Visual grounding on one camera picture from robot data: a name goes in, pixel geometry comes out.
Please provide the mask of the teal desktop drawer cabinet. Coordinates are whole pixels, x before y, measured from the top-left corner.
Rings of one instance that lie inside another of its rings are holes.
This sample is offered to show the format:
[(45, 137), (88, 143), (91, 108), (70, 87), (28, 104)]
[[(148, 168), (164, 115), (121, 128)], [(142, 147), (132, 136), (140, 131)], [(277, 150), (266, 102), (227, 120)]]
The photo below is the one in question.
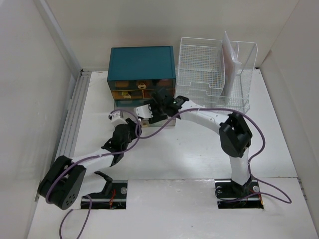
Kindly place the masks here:
[(158, 88), (175, 94), (173, 47), (136, 46), (111, 48), (107, 83), (115, 108), (134, 111), (152, 98)]

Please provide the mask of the clear mesh zipper pouch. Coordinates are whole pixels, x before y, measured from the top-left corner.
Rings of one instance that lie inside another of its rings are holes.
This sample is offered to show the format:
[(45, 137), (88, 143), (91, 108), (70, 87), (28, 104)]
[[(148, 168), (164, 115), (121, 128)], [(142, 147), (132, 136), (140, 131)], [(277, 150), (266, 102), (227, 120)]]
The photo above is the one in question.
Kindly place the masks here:
[(225, 83), (222, 96), (228, 98), (231, 96), (236, 74), (241, 67), (241, 62), (238, 60), (237, 53), (231, 46), (231, 42), (226, 31), (224, 31), (222, 39), (222, 51), (225, 70)]

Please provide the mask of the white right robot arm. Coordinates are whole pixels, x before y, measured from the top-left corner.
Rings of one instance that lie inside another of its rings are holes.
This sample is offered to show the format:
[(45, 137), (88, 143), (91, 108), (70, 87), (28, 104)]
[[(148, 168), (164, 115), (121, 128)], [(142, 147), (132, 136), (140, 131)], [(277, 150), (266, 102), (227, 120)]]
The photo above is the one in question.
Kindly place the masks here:
[(217, 133), (222, 150), (229, 156), (231, 165), (231, 191), (236, 196), (243, 196), (249, 190), (250, 174), (248, 170), (248, 152), (252, 132), (240, 113), (221, 114), (218, 110), (210, 111), (184, 96), (174, 98), (165, 88), (155, 90), (150, 100), (150, 111), (159, 120), (161, 116), (175, 116), (201, 125)]

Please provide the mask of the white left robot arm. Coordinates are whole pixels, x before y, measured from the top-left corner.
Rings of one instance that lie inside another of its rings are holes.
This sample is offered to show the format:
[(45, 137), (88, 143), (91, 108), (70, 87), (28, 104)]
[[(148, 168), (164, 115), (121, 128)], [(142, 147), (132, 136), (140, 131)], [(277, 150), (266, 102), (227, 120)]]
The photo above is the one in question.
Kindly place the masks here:
[(85, 176), (97, 172), (106, 180), (110, 179), (100, 169), (119, 163), (131, 149), (129, 144), (136, 142), (142, 132), (139, 121), (127, 118), (125, 122), (115, 127), (112, 137), (100, 150), (73, 159), (65, 155), (56, 158), (38, 186), (38, 195), (45, 198), (48, 204), (66, 210), (76, 201)]

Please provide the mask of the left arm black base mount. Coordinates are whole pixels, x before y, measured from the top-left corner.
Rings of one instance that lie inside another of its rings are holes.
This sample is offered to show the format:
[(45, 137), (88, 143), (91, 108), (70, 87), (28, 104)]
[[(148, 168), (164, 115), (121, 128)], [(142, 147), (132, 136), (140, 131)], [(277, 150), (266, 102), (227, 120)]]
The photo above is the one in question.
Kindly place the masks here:
[(91, 198), (91, 209), (99, 210), (124, 210), (127, 206), (127, 181), (114, 181), (110, 176), (95, 171), (95, 175), (103, 178), (105, 181), (103, 189), (88, 194)]

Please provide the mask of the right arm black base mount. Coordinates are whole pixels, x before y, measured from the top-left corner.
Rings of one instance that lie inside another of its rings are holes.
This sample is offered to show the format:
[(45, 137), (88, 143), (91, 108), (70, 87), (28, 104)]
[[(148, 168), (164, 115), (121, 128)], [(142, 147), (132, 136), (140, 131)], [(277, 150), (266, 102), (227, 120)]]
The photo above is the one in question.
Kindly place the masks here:
[(231, 179), (215, 180), (215, 196), (218, 209), (263, 209), (263, 200), (256, 180), (242, 185)]

